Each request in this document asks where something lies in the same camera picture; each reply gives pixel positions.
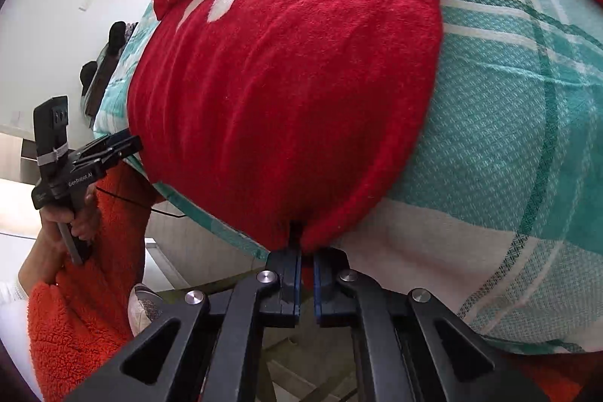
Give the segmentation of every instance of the teal stripe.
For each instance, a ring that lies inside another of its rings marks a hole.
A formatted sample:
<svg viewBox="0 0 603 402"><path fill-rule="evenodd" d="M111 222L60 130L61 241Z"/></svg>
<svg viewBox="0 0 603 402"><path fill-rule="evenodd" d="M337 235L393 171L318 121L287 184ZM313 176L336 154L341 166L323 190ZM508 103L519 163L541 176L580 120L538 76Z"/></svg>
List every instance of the teal stripe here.
<svg viewBox="0 0 603 402"><path fill-rule="evenodd" d="M597 128L590 150L590 165L586 170L580 201L575 209L566 240L586 251L603 255L603 87L592 87ZM589 104L583 101L583 108ZM582 110L586 119L586 110Z"/></svg>
<svg viewBox="0 0 603 402"><path fill-rule="evenodd" d="M520 35L538 43L534 33L533 21L513 15L485 13L451 6L442 6L441 13L442 21L447 24ZM555 32L542 31L542 36L545 41L542 49L553 49L554 52L563 55L568 60L589 64L603 72L603 56L595 50L581 44L575 46L569 43L565 35ZM562 80L573 83L582 82L584 76L574 67L559 63L555 64L555 67Z"/></svg>
<svg viewBox="0 0 603 402"><path fill-rule="evenodd" d="M568 350L570 353L586 353L579 345L574 344L573 342L563 342L560 339L554 339L553 341L547 342L548 345L554 347L560 347L565 350Z"/></svg>
<svg viewBox="0 0 603 402"><path fill-rule="evenodd" d="M518 355L552 355L555 353L555 347L562 342L558 340L539 342L539 343L526 343L526 342L515 342L507 341L506 339L494 338L492 336L482 336L489 344L510 353L516 353Z"/></svg>
<svg viewBox="0 0 603 402"><path fill-rule="evenodd" d="M128 157L126 160L129 165L143 174L143 176L147 176L142 168L142 164L134 156ZM237 232L231 227L226 226L220 220L212 217L209 213L204 211L202 208L199 208L196 204L173 189L171 186L168 186L162 182L156 182L153 184L153 187L166 200L172 203L173 206L178 208L182 213L198 223L204 229L209 230L217 237L256 259L265 261L268 258L268 250L265 247L247 237L242 232Z"/></svg>
<svg viewBox="0 0 603 402"><path fill-rule="evenodd" d="M553 241L539 241L532 255L530 256L529 261L526 263L525 267L521 270L517 277L511 282L505 291L505 294L496 297L492 300L492 302L488 303L485 308L479 311L478 315L471 322L473 329L481 332L500 311L503 309L508 309L521 299L526 288L536 280L538 274L542 271L542 268L546 263L551 250L555 246L556 243ZM549 312L542 309L534 309L534 312L531 312L531 314L533 314L531 317L529 317L531 324L525 330L526 332L532 333L531 339L523 339L526 342L543 342L541 336L545 331L539 329L539 327L542 325L548 325L550 321L548 316ZM515 319L513 328L516 330L521 330L522 328L525 329L525 324L522 322L523 320L524 317ZM491 330L489 334L499 338L507 337L507 332L501 332L500 329Z"/></svg>
<svg viewBox="0 0 603 402"><path fill-rule="evenodd" d="M531 8L532 11L536 12L531 5L531 0L526 0L527 7ZM474 292L460 307L458 316L460 318L465 317L472 306L475 305L481 298L486 296L492 288L498 282L505 277L510 271L515 261L520 256L523 250L532 227L536 221L536 215L540 209L542 201L546 194L546 188L549 180L549 172L551 164L555 156L555 149L557 144L557 131L558 131L558 117L557 117L557 94L555 85L552 81L551 62L547 56L545 46L544 34L542 28L538 22L534 22L534 36L538 43L538 59L540 64L540 73L545 76L543 83L543 89L545 93L545 135L542 143L542 151L540 154L540 160L536 169L536 178L534 180L534 187L528 199L528 203L523 212L523 216L519 227L515 233L515 237L505 255L505 258L498 270L488 279L488 281L482 285L482 287Z"/></svg>
<svg viewBox="0 0 603 402"><path fill-rule="evenodd" d="M440 54L422 137L388 197L516 230L544 136L537 54L453 34L445 35Z"/></svg>
<svg viewBox="0 0 603 402"><path fill-rule="evenodd" d="M551 26L554 26L558 30L568 34L568 35L576 35L577 37L582 37L584 40L587 40L589 43L592 43L598 49L603 50L603 44L597 40L595 37L589 35L586 31L580 29L578 26L574 24L563 24L559 20L556 20L540 11L536 11L534 7L530 4L523 3L518 0L459 0L466 2L473 2L475 4L483 4L485 6L498 6L502 8L513 8L519 9L526 14L530 15L531 18L534 18L537 21L541 21L542 23L547 23Z"/></svg>

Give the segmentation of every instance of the plaid blanket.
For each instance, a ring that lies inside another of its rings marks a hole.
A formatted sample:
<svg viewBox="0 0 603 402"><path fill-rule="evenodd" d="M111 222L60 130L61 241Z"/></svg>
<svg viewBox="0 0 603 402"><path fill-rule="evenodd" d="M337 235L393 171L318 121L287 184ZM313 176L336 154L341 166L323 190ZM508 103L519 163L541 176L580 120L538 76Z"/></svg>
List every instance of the plaid blanket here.
<svg viewBox="0 0 603 402"><path fill-rule="evenodd" d="M338 246L382 286L426 287L493 344L603 350L603 10L592 0L441 0L436 88L411 162ZM128 126L149 7L96 118ZM144 172L140 162L131 164ZM162 183L170 202L266 250Z"/></svg>

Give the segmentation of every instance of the red sweater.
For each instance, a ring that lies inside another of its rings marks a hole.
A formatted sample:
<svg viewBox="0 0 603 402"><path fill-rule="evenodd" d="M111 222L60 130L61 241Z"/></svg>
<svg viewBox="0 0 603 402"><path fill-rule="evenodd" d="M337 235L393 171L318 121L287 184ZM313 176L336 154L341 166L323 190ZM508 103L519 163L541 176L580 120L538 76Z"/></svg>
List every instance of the red sweater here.
<svg viewBox="0 0 603 402"><path fill-rule="evenodd" d="M439 0L153 1L128 95L152 182L268 249L301 222L307 251L393 185L432 93Z"/></svg>

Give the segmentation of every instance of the person's arm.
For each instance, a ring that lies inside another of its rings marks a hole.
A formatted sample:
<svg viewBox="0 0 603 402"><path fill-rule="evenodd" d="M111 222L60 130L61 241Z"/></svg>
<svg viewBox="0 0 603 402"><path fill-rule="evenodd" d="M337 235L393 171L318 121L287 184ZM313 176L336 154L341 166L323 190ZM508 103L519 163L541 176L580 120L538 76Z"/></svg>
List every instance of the person's arm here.
<svg viewBox="0 0 603 402"><path fill-rule="evenodd" d="M100 224L100 211L93 186L88 188L86 206L73 216L71 210L45 206L40 210L41 230L34 246L19 271L18 280L29 296L38 281L53 284L62 268L67 248L57 223L70 223L71 233L82 240L92 241Z"/></svg>

